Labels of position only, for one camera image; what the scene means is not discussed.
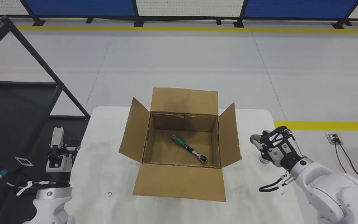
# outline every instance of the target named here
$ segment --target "yellow floor line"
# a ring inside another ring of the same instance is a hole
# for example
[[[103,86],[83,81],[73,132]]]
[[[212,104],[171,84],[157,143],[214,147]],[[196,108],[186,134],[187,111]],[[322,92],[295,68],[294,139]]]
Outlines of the yellow floor line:
[[[346,29],[282,29],[282,28],[234,28],[234,27],[120,27],[120,26],[18,26],[20,30],[34,31],[193,31],[193,32],[292,32],[313,34],[358,34],[358,30]]]
[[[291,130],[350,130],[358,131],[358,122],[304,122],[275,121],[275,127],[286,126]]]

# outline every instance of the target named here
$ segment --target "cable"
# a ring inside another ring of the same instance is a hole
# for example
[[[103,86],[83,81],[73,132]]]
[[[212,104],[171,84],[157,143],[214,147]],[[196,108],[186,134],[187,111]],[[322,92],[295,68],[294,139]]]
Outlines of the cable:
[[[349,163],[351,164],[351,166],[352,166],[354,172],[358,175],[358,172],[357,172],[357,170],[355,169],[355,167],[354,167],[354,165],[353,165],[353,163],[352,163],[352,161],[351,161],[351,158],[349,158],[349,156],[347,155],[345,149],[343,148],[343,146],[342,146],[341,144],[340,144],[340,146],[341,146],[343,152],[346,154],[346,156],[347,156],[347,158],[348,158],[348,160],[349,160]]]
[[[351,167],[353,168],[354,172],[358,175],[358,172],[357,170],[355,169],[352,161],[351,161],[351,158],[348,156],[347,152],[345,151],[345,149],[343,148],[342,144],[341,144],[341,140],[338,138],[337,135],[335,135],[335,137],[333,138],[333,141],[335,142],[335,149],[336,149],[336,155],[337,155],[337,159],[338,159],[338,162],[340,163],[342,169],[344,170],[345,173],[347,173],[347,171],[343,168],[342,166],[342,163],[341,163],[341,160],[338,156],[338,152],[337,152],[337,143],[341,146],[343,152],[345,153],[345,155],[347,156],[348,160],[349,160],[349,163],[351,164]]]
[[[344,172],[347,173],[347,171],[345,170],[345,168],[342,166],[340,157],[338,156],[338,152],[337,152],[337,142],[335,142],[335,149],[336,149],[336,155],[337,155],[338,162],[340,163],[340,165],[341,165],[342,169],[344,170]]]
[[[5,182],[5,184],[11,186],[11,187],[15,187],[15,185],[7,182],[4,178],[0,177],[0,180],[3,180]]]
[[[276,190],[278,190],[280,187],[279,186],[276,186],[274,188],[270,188],[268,189],[269,187],[271,186],[274,186],[276,184],[278,184],[280,181],[282,181],[283,178],[287,177],[287,172],[282,175],[276,182],[272,183],[272,184],[269,184],[269,185],[266,185],[266,186],[262,186],[258,189],[259,192],[274,192]],[[292,178],[287,178],[283,184],[281,184],[281,186],[286,186],[288,185],[290,182],[292,182],[294,179]]]

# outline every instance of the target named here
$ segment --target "black cable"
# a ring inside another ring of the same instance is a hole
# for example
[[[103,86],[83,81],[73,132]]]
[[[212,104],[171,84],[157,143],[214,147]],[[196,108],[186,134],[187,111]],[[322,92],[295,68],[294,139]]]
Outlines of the black cable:
[[[338,156],[338,152],[337,152],[337,142],[335,142],[335,149],[336,149],[336,155],[337,155],[338,162],[340,163],[340,165],[341,165],[342,169],[345,171],[345,173],[347,173],[347,171],[346,171],[346,170],[344,169],[344,167],[342,166],[340,157]]]
[[[335,142],[335,149],[336,149],[337,159],[338,159],[338,162],[340,163],[342,169],[345,171],[345,173],[347,173],[347,171],[346,171],[346,170],[343,168],[343,166],[342,166],[342,163],[341,163],[340,158],[338,157],[337,143],[341,146],[343,152],[345,153],[345,155],[347,156],[347,158],[348,158],[348,160],[349,160],[349,163],[351,164],[351,167],[353,168],[354,172],[358,175],[358,172],[357,172],[357,170],[355,169],[355,167],[354,167],[354,165],[353,165],[353,163],[352,163],[352,161],[351,161],[351,158],[348,156],[347,152],[345,151],[345,149],[343,148],[343,146],[342,146],[342,144],[341,144],[340,138],[339,138],[337,135],[335,135],[334,138],[333,138],[333,141]]]
[[[274,187],[274,188],[270,188],[270,189],[267,189],[267,188],[278,184],[280,181],[282,181],[282,178],[279,178],[276,182],[274,182],[274,183],[272,183],[272,184],[269,184],[269,185],[260,187],[260,188],[258,189],[258,191],[259,191],[259,192],[273,192],[273,191],[275,191],[275,190],[278,190],[278,189],[279,189],[278,186],[276,186],[276,187]]]
[[[347,158],[348,158],[348,160],[349,160],[349,163],[351,164],[351,166],[352,166],[354,172],[358,175],[358,172],[357,172],[357,170],[355,169],[355,167],[354,167],[354,165],[353,165],[353,163],[352,163],[352,161],[351,161],[351,158],[349,158],[349,156],[347,155],[345,149],[343,148],[343,146],[342,146],[341,144],[340,144],[340,146],[341,146],[343,152],[346,154],[346,156],[347,156]]]

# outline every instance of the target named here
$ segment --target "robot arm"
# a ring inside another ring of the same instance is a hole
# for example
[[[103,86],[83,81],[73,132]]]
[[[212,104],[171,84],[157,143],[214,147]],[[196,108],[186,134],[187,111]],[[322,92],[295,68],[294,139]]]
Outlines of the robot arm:
[[[263,131],[262,135],[252,135],[250,142],[260,151],[260,161],[263,164],[272,162],[276,167],[283,167],[289,173],[289,178],[282,186],[295,181],[304,191],[309,203],[317,210],[320,219],[326,223],[358,224],[356,178],[334,172],[301,153],[298,154],[299,148],[295,138],[285,126],[278,127],[272,132]],[[270,192],[278,189],[264,188],[260,188],[260,191]]]

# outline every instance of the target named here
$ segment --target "white table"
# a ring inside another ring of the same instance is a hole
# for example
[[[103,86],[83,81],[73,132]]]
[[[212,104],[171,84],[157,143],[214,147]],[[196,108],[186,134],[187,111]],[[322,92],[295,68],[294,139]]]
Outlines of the white table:
[[[77,223],[303,223],[292,185],[258,191],[284,173],[260,163],[249,142],[251,134],[274,129],[268,111],[236,110],[243,159],[223,169],[226,203],[133,196],[140,163],[118,153],[128,113],[125,107],[98,107],[92,113],[72,170],[73,199],[65,206]]]

